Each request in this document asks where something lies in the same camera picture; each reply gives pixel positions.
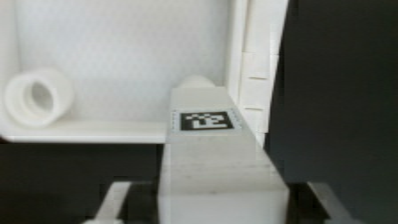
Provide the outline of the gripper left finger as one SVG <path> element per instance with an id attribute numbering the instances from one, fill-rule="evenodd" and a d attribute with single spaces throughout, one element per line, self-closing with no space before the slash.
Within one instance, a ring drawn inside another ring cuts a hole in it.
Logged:
<path id="1" fill-rule="evenodd" d="M 150 181 L 111 184 L 95 217 L 83 224 L 155 224 L 157 200 Z"/>

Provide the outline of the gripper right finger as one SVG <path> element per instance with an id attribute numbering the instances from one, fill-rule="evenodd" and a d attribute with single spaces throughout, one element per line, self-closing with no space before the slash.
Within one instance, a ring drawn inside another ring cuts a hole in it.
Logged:
<path id="1" fill-rule="evenodd" d="M 363 224 L 328 183 L 290 183 L 287 224 Z"/>

